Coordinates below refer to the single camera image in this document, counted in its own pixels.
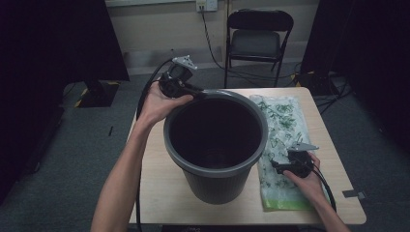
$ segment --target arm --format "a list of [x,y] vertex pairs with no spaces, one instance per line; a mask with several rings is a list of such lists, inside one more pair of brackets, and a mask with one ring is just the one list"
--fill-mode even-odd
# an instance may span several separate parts
[[[313,154],[310,154],[310,156],[313,160],[314,165],[319,168],[320,160]],[[326,199],[326,196],[322,189],[322,183],[316,176],[316,174],[311,172],[304,179],[297,177],[290,171],[283,171],[283,175],[285,175],[299,187],[299,189],[310,201],[317,214],[322,219],[327,231],[350,231]]]
[[102,188],[91,231],[127,230],[151,128],[174,107],[190,100],[192,96],[167,98],[162,94],[158,82],[152,84],[129,140]]

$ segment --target black chair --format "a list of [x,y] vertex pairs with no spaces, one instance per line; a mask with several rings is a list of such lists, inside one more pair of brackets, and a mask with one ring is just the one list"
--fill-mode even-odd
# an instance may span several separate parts
[[[232,13],[227,19],[225,79],[227,84],[228,64],[231,60],[247,60],[273,63],[271,71],[278,63],[274,87],[286,48],[287,39],[293,28],[293,18],[282,11],[262,11],[243,9]],[[234,30],[231,40],[231,29]],[[285,32],[280,44],[278,32]]]

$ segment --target forearm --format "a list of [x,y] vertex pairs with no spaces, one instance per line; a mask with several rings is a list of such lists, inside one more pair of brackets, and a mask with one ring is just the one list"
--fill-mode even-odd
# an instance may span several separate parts
[[325,228],[329,232],[348,232],[350,229],[337,215],[325,197],[312,201],[317,214],[323,221]]
[[142,158],[152,126],[137,121],[102,188],[92,231],[126,231],[138,191]]

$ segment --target hand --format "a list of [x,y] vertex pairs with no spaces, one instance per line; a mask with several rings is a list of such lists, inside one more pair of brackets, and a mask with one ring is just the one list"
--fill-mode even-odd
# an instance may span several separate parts
[[154,82],[145,99],[140,118],[148,120],[148,123],[154,125],[164,119],[173,108],[183,105],[192,99],[193,96],[191,95],[184,95],[178,99],[171,99],[162,93],[159,83]]
[[[320,160],[314,154],[308,154],[313,160],[314,170],[319,172],[318,168],[320,168]],[[293,181],[311,203],[317,203],[324,199],[326,200],[322,189],[322,182],[314,172],[310,172],[305,178],[300,178],[288,170],[283,171],[283,175]]]

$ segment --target chair backrest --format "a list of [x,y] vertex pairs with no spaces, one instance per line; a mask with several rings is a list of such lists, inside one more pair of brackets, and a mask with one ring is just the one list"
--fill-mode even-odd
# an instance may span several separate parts
[[227,27],[244,30],[291,31],[293,18],[283,11],[242,9],[227,19]]

